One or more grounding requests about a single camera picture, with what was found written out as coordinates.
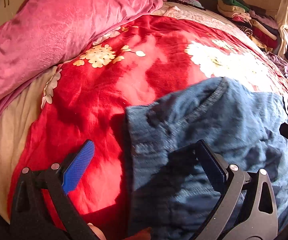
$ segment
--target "white curtain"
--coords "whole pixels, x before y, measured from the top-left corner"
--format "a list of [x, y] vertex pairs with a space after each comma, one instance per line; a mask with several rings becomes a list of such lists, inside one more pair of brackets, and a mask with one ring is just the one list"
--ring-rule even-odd
[[279, 26], [279, 33], [282, 39], [278, 56], [284, 58], [288, 45], [288, 0], [281, 0], [279, 10], [276, 15], [276, 22]]

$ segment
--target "textured blue pad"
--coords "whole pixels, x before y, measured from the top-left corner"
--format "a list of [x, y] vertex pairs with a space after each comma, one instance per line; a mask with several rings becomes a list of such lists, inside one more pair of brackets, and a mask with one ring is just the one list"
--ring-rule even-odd
[[195, 154], [213, 189], [223, 193], [226, 189], [226, 174], [203, 140], [195, 144]]
[[86, 140], [82, 149], [74, 158], [70, 166], [63, 174], [63, 190], [66, 194], [74, 190], [83, 176], [87, 166], [95, 153], [95, 145], [92, 141]]

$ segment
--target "blue denim jeans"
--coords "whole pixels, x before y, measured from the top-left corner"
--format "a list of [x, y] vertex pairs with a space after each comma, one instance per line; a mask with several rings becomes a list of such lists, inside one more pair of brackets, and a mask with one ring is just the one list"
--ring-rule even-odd
[[[279, 229], [288, 223], [288, 123], [283, 97], [250, 92], [228, 78], [210, 78], [148, 106], [126, 109], [132, 165], [129, 234], [152, 227], [152, 239], [189, 239], [220, 194], [209, 183], [192, 145], [204, 139], [244, 171], [268, 171]], [[228, 226], [237, 218], [241, 194]]]

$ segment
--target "silver bolt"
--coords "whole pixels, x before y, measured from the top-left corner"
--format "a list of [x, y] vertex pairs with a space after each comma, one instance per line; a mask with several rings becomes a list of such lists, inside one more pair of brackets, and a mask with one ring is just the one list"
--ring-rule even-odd
[[26, 173], [28, 173], [28, 171], [29, 171], [29, 168], [28, 168], [28, 167], [25, 167], [25, 168], [22, 170], [22, 173], [23, 173], [23, 174], [26, 174]]
[[229, 165], [229, 168], [230, 168], [232, 171], [238, 171], [238, 166], [235, 165], [235, 164]]
[[260, 172], [261, 174], [263, 174], [263, 175], [267, 175], [267, 171], [264, 170], [264, 169], [260, 169], [259, 172]]
[[60, 167], [60, 165], [58, 163], [53, 163], [51, 166], [52, 170], [57, 170]]

